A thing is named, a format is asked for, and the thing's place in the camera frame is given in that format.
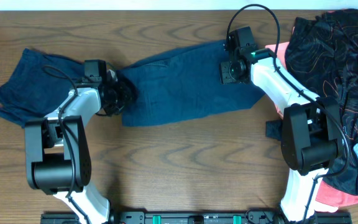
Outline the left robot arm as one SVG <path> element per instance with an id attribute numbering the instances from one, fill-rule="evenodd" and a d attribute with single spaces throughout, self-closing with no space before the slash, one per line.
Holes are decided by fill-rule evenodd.
<path id="1" fill-rule="evenodd" d="M 85 61 L 85 74 L 77 80 L 51 65 L 42 70 L 68 80 L 72 88 L 55 110 L 25 124 L 27 182 L 72 212 L 44 213 L 41 223 L 119 223 L 110 201 L 91 181 L 85 126 L 101 110 L 103 116 L 121 114 L 136 99 L 134 85 L 104 60 Z"/>

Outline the black patterned orange-line garment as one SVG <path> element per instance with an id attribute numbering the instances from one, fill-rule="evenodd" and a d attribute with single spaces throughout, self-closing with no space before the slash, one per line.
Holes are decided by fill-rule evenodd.
<path id="1" fill-rule="evenodd" d="M 351 158 L 343 174 L 324 181 L 358 195 L 358 9 L 325 12 L 314 20 L 297 17 L 284 58 L 303 86 L 337 100 Z"/>

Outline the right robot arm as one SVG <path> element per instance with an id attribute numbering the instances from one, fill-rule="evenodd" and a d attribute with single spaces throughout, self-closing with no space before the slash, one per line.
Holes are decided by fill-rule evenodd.
<path id="1" fill-rule="evenodd" d="M 259 49 L 250 27 L 228 34 L 229 60 L 219 66 L 221 83 L 259 87 L 283 115 L 282 156 L 290 168 L 282 214 L 277 223 L 316 221 L 316 195 L 334 161 L 344 154 L 339 105 L 309 91 L 290 73 L 271 49 Z"/>

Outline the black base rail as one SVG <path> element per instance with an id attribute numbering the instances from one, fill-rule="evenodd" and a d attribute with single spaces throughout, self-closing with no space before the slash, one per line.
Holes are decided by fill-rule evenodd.
<path id="1" fill-rule="evenodd" d="M 41 224 L 80 223 L 74 213 L 44 213 Z M 113 213 L 104 223 L 120 224 L 273 224 L 273 223 L 314 223 L 314 224 L 352 224 L 349 212 L 316 212 L 304 222 L 286 221 L 280 212 L 266 209 L 253 209 L 244 213 L 149 213 L 141 211 Z"/>

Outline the dark blue denim shorts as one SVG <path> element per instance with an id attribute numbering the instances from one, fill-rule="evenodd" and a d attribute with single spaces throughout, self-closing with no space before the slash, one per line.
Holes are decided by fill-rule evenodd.
<path id="1" fill-rule="evenodd" d="M 156 126 L 247 110 L 264 92 L 254 85 L 220 82 L 219 64 L 228 60 L 221 40 L 177 48 L 118 70 L 137 99 L 122 114 L 124 126 Z"/>

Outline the folded dark blue shorts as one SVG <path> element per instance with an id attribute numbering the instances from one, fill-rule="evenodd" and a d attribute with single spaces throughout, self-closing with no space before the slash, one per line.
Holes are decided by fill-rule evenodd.
<path id="1" fill-rule="evenodd" d="M 71 58 L 24 49 L 10 79 L 0 86 L 0 117 L 24 127 L 42 118 L 67 98 L 71 83 L 84 76 L 83 63 Z"/>

